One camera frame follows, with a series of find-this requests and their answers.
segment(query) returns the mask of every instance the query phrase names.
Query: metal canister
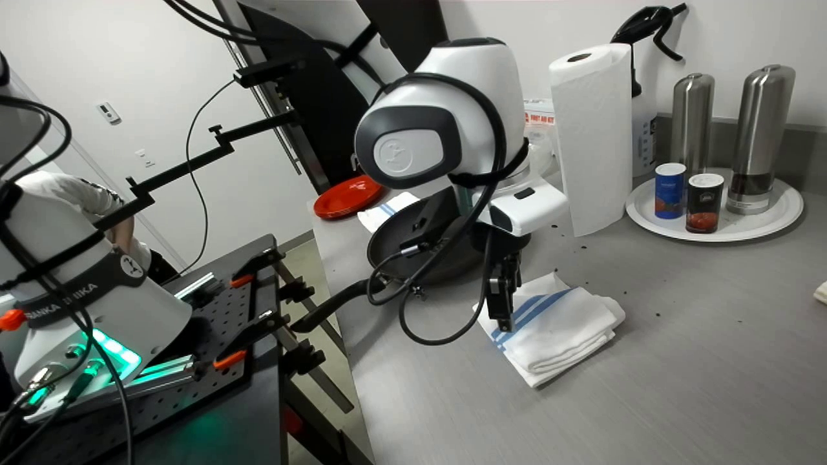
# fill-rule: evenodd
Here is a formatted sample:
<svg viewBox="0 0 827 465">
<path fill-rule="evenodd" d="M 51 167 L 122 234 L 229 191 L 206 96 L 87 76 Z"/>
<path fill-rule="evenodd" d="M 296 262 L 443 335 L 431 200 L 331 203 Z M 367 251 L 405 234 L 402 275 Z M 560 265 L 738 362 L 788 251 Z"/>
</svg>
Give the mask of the metal canister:
<svg viewBox="0 0 827 465">
<path fill-rule="evenodd" d="M 743 80 L 728 189 L 728 208 L 733 212 L 763 212 L 770 203 L 794 83 L 796 72 L 782 63 L 759 67 Z"/>
<path fill-rule="evenodd" d="M 688 176 L 701 172 L 707 163 L 713 87 L 710 75 L 692 72 L 677 80 L 672 92 L 672 159 L 682 163 Z"/>
</svg>

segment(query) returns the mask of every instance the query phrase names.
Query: round tray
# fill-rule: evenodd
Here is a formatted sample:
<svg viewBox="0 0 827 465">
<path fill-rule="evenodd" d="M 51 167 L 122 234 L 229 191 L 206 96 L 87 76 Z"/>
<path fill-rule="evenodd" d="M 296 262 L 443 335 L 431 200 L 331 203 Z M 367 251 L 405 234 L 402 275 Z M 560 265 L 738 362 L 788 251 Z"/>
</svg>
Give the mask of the round tray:
<svg viewBox="0 0 827 465">
<path fill-rule="evenodd" d="M 663 236 L 675 236 L 675 239 L 688 239 L 688 242 L 757 239 L 791 227 L 800 217 L 800 212 L 803 212 L 800 193 L 794 185 L 782 182 L 781 178 L 770 182 L 770 208 L 757 213 L 737 213 L 737 212 L 720 208 L 720 224 L 710 234 L 688 231 L 685 217 L 677 217 L 677 220 L 654 217 L 654 178 L 641 182 L 626 203 L 626 213 L 633 222 L 639 222 L 644 230 Z"/>
</svg>

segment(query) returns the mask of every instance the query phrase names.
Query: gray table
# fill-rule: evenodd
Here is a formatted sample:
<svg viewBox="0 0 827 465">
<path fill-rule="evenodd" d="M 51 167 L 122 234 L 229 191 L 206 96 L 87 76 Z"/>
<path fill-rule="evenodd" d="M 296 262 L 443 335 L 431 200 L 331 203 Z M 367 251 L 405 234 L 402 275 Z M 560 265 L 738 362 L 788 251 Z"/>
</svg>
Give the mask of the gray table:
<svg viewBox="0 0 827 465">
<path fill-rule="evenodd" d="M 480 328 L 443 348 L 402 335 L 392 307 L 348 302 L 340 333 L 380 465 L 827 461 L 827 195 L 791 230 L 738 244 L 675 242 L 631 220 L 538 231 L 524 279 L 557 269 L 627 319 L 600 353 L 529 389 Z M 331 291 L 368 274 L 357 220 L 312 222 Z M 472 275 L 429 288 L 411 324 L 449 333 Z"/>
</svg>

